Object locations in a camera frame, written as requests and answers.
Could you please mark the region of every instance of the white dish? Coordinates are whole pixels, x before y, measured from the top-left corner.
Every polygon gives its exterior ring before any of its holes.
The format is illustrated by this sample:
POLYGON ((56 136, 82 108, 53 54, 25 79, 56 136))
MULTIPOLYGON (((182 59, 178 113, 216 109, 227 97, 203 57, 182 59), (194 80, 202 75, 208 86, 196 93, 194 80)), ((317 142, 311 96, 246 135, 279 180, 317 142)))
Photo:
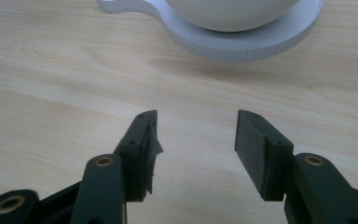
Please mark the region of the white dish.
POLYGON ((185 20, 199 27, 238 32, 278 19, 298 0, 166 0, 185 20))

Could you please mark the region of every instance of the brass screw hole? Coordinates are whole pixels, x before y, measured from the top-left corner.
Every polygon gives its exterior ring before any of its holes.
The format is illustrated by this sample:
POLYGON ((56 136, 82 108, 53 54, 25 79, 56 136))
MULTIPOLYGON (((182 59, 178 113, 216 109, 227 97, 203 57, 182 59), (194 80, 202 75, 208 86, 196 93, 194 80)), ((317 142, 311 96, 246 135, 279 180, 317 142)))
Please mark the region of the brass screw hole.
POLYGON ((318 157, 306 156, 304 158, 304 160, 311 165, 315 165, 315 166, 323 166, 324 165, 324 161, 318 157))
POLYGON ((22 195, 10 196, 0 202, 0 215, 13 212, 25 203, 25 197, 22 195))
POLYGON ((97 166, 107 166, 113 163, 113 159, 110 157, 102 157, 100 159, 98 159, 95 164, 97 166))

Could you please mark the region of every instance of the wood grain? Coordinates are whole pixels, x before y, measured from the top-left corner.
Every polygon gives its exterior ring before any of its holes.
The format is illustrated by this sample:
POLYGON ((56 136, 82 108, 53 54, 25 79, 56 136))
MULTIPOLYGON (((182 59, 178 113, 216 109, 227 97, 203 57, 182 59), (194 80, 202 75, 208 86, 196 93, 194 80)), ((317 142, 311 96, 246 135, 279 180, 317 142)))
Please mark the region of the wood grain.
POLYGON ((255 63, 218 63, 142 13, 95 1, 0 0, 0 194, 80 180, 132 119, 158 111, 154 194, 129 223, 286 223, 234 153, 237 111, 263 115, 358 188, 358 1, 325 0, 310 34, 255 63))

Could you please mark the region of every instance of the light wood surface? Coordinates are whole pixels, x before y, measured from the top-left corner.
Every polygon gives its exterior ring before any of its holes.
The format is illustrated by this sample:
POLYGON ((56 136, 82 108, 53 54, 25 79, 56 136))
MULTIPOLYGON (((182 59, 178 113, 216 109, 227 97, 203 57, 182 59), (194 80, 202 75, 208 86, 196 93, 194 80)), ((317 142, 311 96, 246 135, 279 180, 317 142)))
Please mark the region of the light wood surface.
POLYGON ((153 17, 93 0, 0 0, 0 194, 41 199, 158 111, 154 193, 130 224, 286 223, 234 152, 237 112, 261 114, 358 188, 358 1, 326 0, 310 34, 255 63, 202 59, 153 17))

